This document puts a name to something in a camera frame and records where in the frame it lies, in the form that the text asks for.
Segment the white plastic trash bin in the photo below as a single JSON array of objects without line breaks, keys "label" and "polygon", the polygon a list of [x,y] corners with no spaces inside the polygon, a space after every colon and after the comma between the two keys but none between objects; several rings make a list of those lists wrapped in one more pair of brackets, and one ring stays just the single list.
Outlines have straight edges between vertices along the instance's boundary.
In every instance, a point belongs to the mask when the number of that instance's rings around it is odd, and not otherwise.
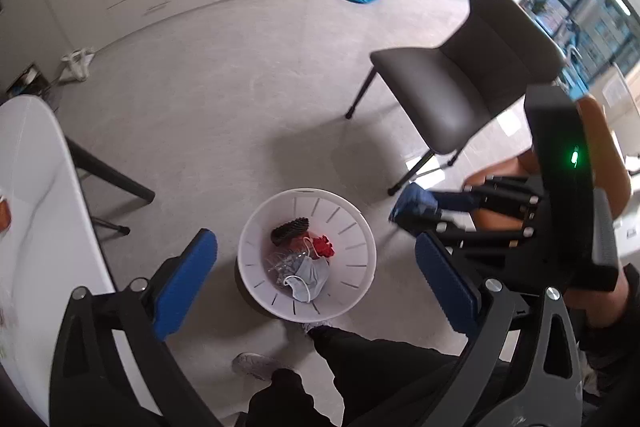
[{"label": "white plastic trash bin", "polygon": [[352,309],[375,269],[375,241],[362,213],[318,188],[284,191],[257,207],[236,257],[246,299],[296,323],[329,321]]}]

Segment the orange brown snack wrapper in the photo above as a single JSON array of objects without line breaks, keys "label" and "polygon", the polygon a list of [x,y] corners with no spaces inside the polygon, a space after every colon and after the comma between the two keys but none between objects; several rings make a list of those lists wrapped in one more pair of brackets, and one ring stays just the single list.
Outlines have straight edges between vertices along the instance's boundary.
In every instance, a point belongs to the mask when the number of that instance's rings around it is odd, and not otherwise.
[{"label": "orange brown snack wrapper", "polygon": [[0,232],[6,231],[12,222],[9,203],[5,198],[0,199]]}]

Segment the grey chair near bin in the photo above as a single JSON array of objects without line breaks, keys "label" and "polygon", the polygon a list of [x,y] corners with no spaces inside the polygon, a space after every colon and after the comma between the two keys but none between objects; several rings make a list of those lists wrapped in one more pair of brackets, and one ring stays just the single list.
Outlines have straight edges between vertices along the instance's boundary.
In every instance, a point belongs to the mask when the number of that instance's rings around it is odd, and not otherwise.
[{"label": "grey chair near bin", "polygon": [[427,151],[387,190],[395,195],[436,155],[457,161],[486,124],[528,87],[551,84],[562,72],[558,45],[513,0],[469,0],[461,26],[434,48],[374,51],[371,69],[345,117],[352,118],[376,77],[409,117]]}]

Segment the person's black trouser legs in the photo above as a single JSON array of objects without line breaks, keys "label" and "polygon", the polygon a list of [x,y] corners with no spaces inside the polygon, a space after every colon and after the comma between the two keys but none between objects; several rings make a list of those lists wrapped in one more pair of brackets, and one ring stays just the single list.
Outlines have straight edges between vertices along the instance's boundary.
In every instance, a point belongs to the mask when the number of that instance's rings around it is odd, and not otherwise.
[{"label": "person's black trouser legs", "polygon": [[[314,350],[329,365],[343,399],[345,426],[415,426],[456,366],[455,355],[385,339],[370,340],[329,324],[305,327]],[[302,377],[278,361],[241,353],[240,373],[268,383],[250,399],[247,426],[329,426]]]}]

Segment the black spiky foam piece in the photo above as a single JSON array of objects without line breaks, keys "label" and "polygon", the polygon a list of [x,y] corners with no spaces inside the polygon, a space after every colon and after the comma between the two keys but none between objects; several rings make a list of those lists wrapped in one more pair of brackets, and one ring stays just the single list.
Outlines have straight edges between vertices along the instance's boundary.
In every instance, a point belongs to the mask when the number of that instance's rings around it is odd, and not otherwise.
[{"label": "black spiky foam piece", "polygon": [[309,229],[309,219],[306,217],[295,218],[283,223],[270,233],[270,241],[274,246],[290,243],[296,237],[304,236]]}]

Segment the white round table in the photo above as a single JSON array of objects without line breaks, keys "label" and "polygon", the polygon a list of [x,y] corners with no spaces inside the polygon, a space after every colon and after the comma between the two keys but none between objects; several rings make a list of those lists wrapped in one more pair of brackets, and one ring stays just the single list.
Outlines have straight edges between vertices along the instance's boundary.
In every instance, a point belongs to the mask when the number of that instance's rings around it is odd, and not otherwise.
[{"label": "white round table", "polygon": [[1,107],[1,365],[40,421],[49,419],[51,367],[70,294],[115,284],[90,221],[63,132],[41,98]]}]

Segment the clear plastic packaging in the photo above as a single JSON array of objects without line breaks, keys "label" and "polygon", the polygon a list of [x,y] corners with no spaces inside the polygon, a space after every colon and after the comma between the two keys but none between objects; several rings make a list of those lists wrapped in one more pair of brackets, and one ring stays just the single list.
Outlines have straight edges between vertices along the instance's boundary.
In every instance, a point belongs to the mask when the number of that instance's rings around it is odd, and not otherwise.
[{"label": "clear plastic packaging", "polygon": [[278,246],[266,254],[265,267],[278,286],[284,285],[284,280],[295,275],[303,261],[310,256],[310,250],[304,241],[294,241]]}]

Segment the red paper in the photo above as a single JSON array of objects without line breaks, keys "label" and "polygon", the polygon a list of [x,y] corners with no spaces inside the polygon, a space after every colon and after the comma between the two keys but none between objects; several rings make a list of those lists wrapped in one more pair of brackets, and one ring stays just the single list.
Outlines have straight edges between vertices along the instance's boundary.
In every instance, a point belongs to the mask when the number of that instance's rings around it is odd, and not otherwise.
[{"label": "red paper", "polygon": [[312,257],[331,259],[335,255],[335,249],[326,235],[309,235]]}]

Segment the white tote bag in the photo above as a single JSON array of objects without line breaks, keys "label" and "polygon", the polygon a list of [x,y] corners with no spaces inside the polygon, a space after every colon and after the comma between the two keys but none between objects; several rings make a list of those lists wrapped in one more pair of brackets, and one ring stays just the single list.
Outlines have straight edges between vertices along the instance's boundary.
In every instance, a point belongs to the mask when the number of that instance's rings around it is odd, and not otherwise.
[{"label": "white tote bag", "polygon": [[89,79],[89,68],[96,55],[93,48],[82,48],[61,57],[58,82],[84,82]]}]

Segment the black table leg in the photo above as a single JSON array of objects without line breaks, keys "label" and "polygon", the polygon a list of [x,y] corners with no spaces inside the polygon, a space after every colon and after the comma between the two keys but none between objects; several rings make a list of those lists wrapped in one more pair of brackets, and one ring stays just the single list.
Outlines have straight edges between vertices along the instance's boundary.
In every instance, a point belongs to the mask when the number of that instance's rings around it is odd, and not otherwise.
[{"label": "black table leg", "polygon": [[85,170],[85,172],[88,172],[93,176],[97,176],[102,181],[112,184],[120,188],[122,191],[134,195],[148,204],[151,204],[155,199],[155,192],[149,187],[134,181],[134,179],[129,178],[126,174],[123,174],[110,165],[107,165],[106,162],[92,155],[88,150],[85,150],[73,140],[66,139],[66,143],[70,150],[70,157],[77,168]]}]

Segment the light blue face mask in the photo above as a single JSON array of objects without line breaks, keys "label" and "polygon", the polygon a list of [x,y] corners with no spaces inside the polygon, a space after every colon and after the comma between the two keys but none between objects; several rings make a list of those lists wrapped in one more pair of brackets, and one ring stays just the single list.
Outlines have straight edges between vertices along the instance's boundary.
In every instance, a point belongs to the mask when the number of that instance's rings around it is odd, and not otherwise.
[{"label": "light blue face mask", "polygon": [[329,280],[330,264],[326,259],[306,258],[295,275],[284,280],[284,287],[291,291],[294,300],[299,303],[311,303],[322,291]]}]

